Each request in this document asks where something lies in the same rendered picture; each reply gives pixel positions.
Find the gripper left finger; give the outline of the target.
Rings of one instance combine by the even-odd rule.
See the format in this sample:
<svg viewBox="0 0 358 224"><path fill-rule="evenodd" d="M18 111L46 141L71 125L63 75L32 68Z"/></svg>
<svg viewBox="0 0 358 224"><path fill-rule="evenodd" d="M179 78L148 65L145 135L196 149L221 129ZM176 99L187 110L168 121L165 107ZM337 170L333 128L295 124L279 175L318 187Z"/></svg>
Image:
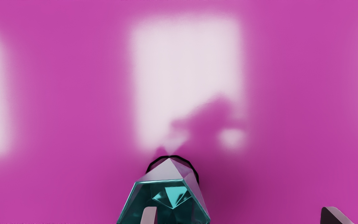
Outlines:
<svg viewBox="0 0 358 224"><path fill-rule="evenodd" d="M145 207L140 224L158 224L157 207Z"/></svg>

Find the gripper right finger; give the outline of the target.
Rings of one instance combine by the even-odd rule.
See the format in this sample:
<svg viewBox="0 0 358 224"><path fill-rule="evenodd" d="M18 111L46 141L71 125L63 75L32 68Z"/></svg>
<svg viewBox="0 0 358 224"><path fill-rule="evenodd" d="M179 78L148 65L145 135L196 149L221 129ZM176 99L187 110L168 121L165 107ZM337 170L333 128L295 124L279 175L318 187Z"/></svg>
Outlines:
<svg viewBox="0 0 358 224"><path fill-rule="evenodd" d="M320 224L354 224L337 207L322 207Z"/></svg>

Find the teal faceted mug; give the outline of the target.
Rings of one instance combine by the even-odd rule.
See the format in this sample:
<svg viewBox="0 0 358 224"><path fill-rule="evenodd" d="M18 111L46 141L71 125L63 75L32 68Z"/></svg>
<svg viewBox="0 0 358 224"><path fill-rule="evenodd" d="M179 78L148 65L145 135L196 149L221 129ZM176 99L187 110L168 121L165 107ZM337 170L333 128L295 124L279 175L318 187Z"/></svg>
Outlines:
<svg viewBox="0 0 358 224"><path fill-rule="evenodd" d="M138 179L117 224L140 224L145 207L157 207L158 224L210 224L211 218L192 164L177 155L161 156Z"/></svg>

